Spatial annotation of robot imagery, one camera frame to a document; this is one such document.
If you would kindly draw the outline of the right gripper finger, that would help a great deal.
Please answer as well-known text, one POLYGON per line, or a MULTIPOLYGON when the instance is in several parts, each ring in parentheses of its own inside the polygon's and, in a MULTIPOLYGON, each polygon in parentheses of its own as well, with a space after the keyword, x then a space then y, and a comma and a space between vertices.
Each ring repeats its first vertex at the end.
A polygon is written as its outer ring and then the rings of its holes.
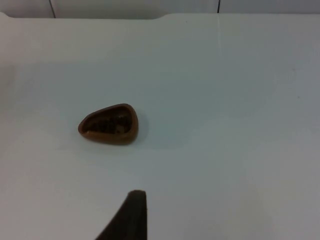
POLYGON ((97 240, 147 240, 147 194, 132 190, 127 194, 117 213, 96 237, 97 240))

